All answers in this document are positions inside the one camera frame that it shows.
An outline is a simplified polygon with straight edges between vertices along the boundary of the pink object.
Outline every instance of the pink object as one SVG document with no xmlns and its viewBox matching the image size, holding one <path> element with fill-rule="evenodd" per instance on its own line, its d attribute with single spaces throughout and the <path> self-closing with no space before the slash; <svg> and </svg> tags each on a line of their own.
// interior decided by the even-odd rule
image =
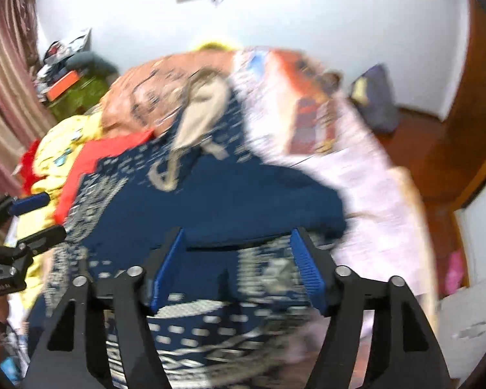
<svg viewBox="0 0 486 389">
<path fill-rule="evenodd" d="M 464 277 L 464 265 L 461 253 L 456 250 L 448 259 L 448 271 L 445 278 L 445 291 L 447 295 L 453 294 L 461 287 Z"/>
</svg>

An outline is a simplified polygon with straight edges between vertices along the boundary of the navy blue garment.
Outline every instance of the navy blue garment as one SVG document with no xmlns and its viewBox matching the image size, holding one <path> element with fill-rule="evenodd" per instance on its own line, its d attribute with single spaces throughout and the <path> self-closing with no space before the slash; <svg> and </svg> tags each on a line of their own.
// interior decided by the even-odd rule
<svg viewBox="0 0 486 389">
<path fill-rule="evenodd" d="M 84 177 L 65 224 L 67 241 L 55 250 L 48 314 L 84 272 L 80 265 L 93 279 L 114 277 L 142 264 L 180 226 L 194 249 L 175 272 L 167 305 L 148 318 L 173 387 L 267 387 L 309 306 L 289 234 L 306 227 L 321 241 L 340 238 L 341 199 L 300 171 L 264 165 L 250 153 L 234 97 L 211 133 L 228 158 L 193 148 L 180 159 L 176 190 L 157 190 L 148 171 L 159 161 L 165 174 L 178 121 L 165 139 L 102 159 Z M 31 329 L 40 325 L 32 316 Z M 123 387 L 112 315 L 108 331 L 112 375 Z"/>
</svg>

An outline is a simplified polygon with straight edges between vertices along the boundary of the red cloth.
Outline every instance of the red cloth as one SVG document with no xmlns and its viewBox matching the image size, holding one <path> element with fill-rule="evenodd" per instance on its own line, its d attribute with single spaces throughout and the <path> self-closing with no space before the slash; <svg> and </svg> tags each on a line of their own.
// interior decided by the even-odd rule
<svg viewBox="0 0 486 389">
<path fill-rule="evenodd" d="M 92 174 L 97 167 L 99 159 L 118 157 L 122 152 L 147 142 L 152 134 L 153 130 L 146 130 L 127 136 L 91 140 L 85 143 L 75 159 L 63 186 L 60 201 L 54 211 L 55 222 L 63 225 L 63 222 L 67 219 L 68 211 L 78 194 L 81 176 L 83 174 Z"/>
<path fill-rule="evenodd" d="M 30 189 L 32 185 L 43 178 L 37 176 L 32 170 L 32 165 L 34 164 L 34 157 L 36 156 L 38 146 L 40 146 L 40 140 L 36 139 L 34 142 L 32 142 L 30 148 L 27 149 L 27 152 L 24 153 L 19 160 L 19 164 L 21 165 L 19 174 L 23 178 L 22 190 L 27 196 L 31 195 Z"/>
</svg>

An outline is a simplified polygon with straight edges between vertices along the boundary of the metal bolt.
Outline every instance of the metal bolt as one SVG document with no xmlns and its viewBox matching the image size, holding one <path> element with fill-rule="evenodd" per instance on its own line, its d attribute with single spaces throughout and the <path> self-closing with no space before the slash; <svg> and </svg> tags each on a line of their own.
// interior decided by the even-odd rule
<svg viewBox="0 0 486 389">
<path fill-rule="evenodd" d="M 337 266 L 335 271 L 337 272 L 337 275 L 339 277 L 348 277 L 349 275 L 351 275 L 351 269 L 349 269 L 347 266 Z"/>
<path fill-rule="evenodd" d="M 128 269 L 128 275 L 130 277 L 138 277 L 143 272 L 143 268 L 140 266 L 132 266 Z"/>
<path fill-rule="evenodd" d="M 87 283 L 87 277 L 84 277 L 83 275 L 75 278 L 72 283 L 74 284 L 74 286 L 76 287 L 82 287 L 84 284 Z"/>
<path fill-rule="evenodd" d="M 392 277 L 391 282 L 396 287 L 403 287 L 405 285 L 405 280 L 402 277 Z"/>
</svg>

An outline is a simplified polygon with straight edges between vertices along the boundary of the curtain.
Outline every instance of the curtain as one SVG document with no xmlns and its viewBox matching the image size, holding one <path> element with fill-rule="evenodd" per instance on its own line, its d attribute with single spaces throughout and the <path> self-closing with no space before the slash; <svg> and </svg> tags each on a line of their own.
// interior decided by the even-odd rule
<svg viewBox="0 0 486 389">
<path fill-rule="evenodd" d="M 19 157 L 55 124 L 32 85 L 39 67 L 35 2 L 0 0 L 0 193 L 11 195 L 20 192 L 11 176 Z"/>
</svg>

